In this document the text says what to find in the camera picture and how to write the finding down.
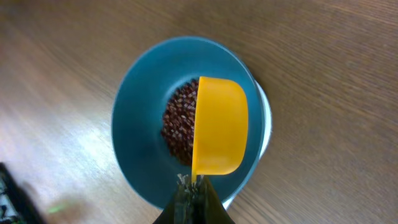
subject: yellow spatula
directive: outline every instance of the yellow spatula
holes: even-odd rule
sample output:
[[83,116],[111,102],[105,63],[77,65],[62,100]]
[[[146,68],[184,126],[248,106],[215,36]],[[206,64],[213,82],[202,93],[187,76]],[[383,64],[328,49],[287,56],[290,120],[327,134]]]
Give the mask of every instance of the yellow spatula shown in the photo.
[[192,182],[225,175],[242,163],[248,138],[248,102],[231,80],[200,77],[193,137]]

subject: bowl rim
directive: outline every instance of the bowl rim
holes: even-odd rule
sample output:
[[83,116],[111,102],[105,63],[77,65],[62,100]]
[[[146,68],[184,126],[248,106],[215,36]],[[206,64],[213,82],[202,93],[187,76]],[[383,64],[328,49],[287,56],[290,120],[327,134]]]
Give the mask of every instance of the bowl rim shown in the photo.
[[243,189],[243,187],[244,187],[244,186],[247,184],[247,182],[249,181],[250,177],[253,175],[254,170],[255,170],[255,168],[257,167],[257,165],[258,165],[258,163],[259,163],[259,160],[260,160],[261,149],[262,149],[262,145],[263,145],[262,140],[263,140],[264,135],[265,135],[265,118],[264,118],[264,116],[265,116],[265,111],[264,111],[264,102],[262,102],[262,100],[261,100],[261,93],[260,93],[260,91],[259,91],[259,89],[258,89],[257,81],[254,79],[253,75],[251,74],[251,72],[249,71],[249,69],[247,68],[247,66],[243,63],[243,61],[242,61],[237,55],[235,55],[235,53],[232,52],[230,49],[228,49],[228,48],[225,47],[224,45],[222,45],[222,44],[220,44],[220,43],[218,43],[218,42],[216,42],[216,41],[214,41],[214,40],[208,39],[208,38],[206,38],[206,37],[200,37],[200,36],[194,36],[194,35],[183,35],[183,36],[178,36],[178,37],[172,37],[172,38],[163,40],[163,41],[161,41],[161,42],[159,42],[159,43],[153,45],[153,46],[150,47],[149,49],[147,49],[144,53],[142,53],[140,56],[138,56],[138,58],[136,58],[136,60],[133,62],[133,64],[129,67],[129,69],[128,69],[127,72],[125,73],[123,79],[121,80],[121,82],[120,82],[120,84],[119,84],[119,86],[118,86],[118,91],[117,91],[117,93],[115,94],[115,97],[114,97],[113,108],[112,108],[112,115],[111,115],[111,138],[112,138],[113,152],[114,152],[114,155],[115,155],[115,157],[116,157],[116,161],[118,162],[118,167],[119,167],[120,171],[122,172],[122,174],[123,174],[125,180],[127,181],[127,183],[134,189],[134,191],[140,196],[140,198],[142,198],[142,199],[143,199],[144,201],[146,201],[147,203],[149,203],[149,204],[151,204],[152,206],[155,206],[155,207],[157,207],[157,208],[159,208],[159,209],[161,209],[161,210],[164,209],[164,208],[159,207],[158,205],[155,205],[154,203],[148,201],[146,198],[144,198],[144,197],[141,195],[140,192],[138,192],[138,191],[136,190],[136,188],[134,188],[134,186],[133,186],[133,185],[130,183],[130,181],[127,179],[126,175],[124,174],[124,172],[123,172],[123,170],[122,170],[122,168],[121,168],[121,166],[120,166],[120,163],[119,163],[119,160],[118,160],[118,155],[117,155],[116,150],[115,150],[114,138],[113,138],[113,133],[114,133],[114,125],[113,125],[113,121],[114,121],[114,109],[115,109],[115,106],[116,106],[117,98],[119,97],[119,93],[120,93],[121,87],[122,87],[122,85],[123,85],[125,79],[127,78],[128,74],[131,73],[131,71],[134,69],[134,67],[135,67],[144,57],[146,57],[147,55],[149,55],[150,53],[152,53],[155,49],[157,49],[157,48],[159,48],[159,47],[161,47],[161,46],[163,46],[163,45],[171,44],[171,43],[173,43],[173,42],[178,42],[178,41],[181,41],[181,40],[196,40],[196,41],[200,41],[200,42],[205,42],[205,43],[207,43],[207,44],[215,45],[216,47],[219,47],[219,48],[221,48],[222,50],[224,50],[225,52],[227,52],[228,54],[230,54],[230,56],[232,56],[232,57],[240,64],[240,66],[243,67],[243,69],[245,70],[245,72],[249,75],[250,81],[251,81],[253,87],[256,89],[257,97],[259,98],[260,111],[261,111],[261,140],[260,140],[259,148],[257,149],[256,158],[255,158],[255,160],[254,160],[254,162],[253,162],[251,168],[249,169],[249,172],[247,172],[245,178],[243,179],[243,181],[238,185],[238,187],[237,187],[231,194],[229,194],[223,201],[221,201],[221,203],[224,203],[224,202],[226,202],[227,200],[229,200],[229,199],[235,197],[235,196]]

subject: wooden table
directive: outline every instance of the wooden table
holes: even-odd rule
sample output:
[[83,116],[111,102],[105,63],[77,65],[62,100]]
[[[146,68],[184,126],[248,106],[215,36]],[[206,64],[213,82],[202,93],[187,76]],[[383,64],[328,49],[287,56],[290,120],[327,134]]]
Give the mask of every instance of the wooden table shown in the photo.
[[158,216],[117,165],[111,112],[133,61],[179,35],[235,51],[271,104],[271,143],[228,210],[236,223],[398,223],[396,0],[0,7],[0,160],[48,223]]

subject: blue bowl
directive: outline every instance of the blue bowl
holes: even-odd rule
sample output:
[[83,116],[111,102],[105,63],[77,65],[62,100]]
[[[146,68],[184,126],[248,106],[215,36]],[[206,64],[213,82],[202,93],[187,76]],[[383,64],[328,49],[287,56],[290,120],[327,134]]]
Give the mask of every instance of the blue bowl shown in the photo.
[[177,174],[190,174],[169,154],[160,135],[162,115],[176,88],[200,76],[240,84],[248,99],[249,132],[242,164],[231,174],[211,176],[222,202],[247,183],[259,160],[264,109],[256,81],[226,47],[201,37],[166,40],[141,55],[122,81],[113,108],[112,138],[119,166],[133,189],[165,208],[177,187]]

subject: black object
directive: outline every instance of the black object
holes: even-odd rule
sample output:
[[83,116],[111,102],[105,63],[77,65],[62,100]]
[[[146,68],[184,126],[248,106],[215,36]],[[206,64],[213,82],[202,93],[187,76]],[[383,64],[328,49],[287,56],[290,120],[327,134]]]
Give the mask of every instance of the black object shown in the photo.
[[175,195],[154,224],[233,224],[208,177],[192,185],[190,177],[178,183]]
[[44,224],[3,163],[0,163],[0,224]]

